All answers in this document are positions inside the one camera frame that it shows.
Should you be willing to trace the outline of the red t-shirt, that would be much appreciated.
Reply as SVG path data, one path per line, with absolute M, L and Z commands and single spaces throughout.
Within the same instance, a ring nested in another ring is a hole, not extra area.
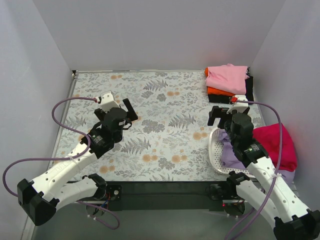
M 265 148 L 274 166 L 277 166 L 280 150 L 280 127 L 273 124 L 258 127 L 253 130 L 253 137 Z M 280 170 L 293 172 L 297 168 L 297 156 L 294 142 L 287 129 L 282 124 L 282 152 Z

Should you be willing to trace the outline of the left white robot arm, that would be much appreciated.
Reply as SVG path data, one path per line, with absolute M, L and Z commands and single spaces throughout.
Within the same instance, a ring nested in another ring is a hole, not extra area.
M 23 179 L 17 184 L 18 203 L 36 226 L 48 222 L 57 210 L 70 203 L 85 198 L 101 200 L 110 195 L 107 182 L 96 173 L 74 183 L 69 180 L 112 150 L 123 139 L 123 131 L 138 119 L 130 101 L 126 98 L 123 103 L 126 109 L 122 109 L 109 93 L 101 97 L 101 107 L 94 111 L 98 123 L 66 160 L 31 181 Z

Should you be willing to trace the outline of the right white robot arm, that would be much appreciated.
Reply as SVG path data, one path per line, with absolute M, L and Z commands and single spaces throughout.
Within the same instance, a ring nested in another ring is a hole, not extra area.
M 213 106 L 208 126 L 219 119 L 232 151 L 245 169 L 260 183 L 255 186 L 248 175 L 231 171 L 226 192 L 232 199 L 242 198 L 262 215 L 278 240 L 314 240 L 320 235 L 320 212 L 312 211 L 291 190 L 269 157 L 267 150 L 254 138 L 254 125 L 248 116 L 249 107 Z

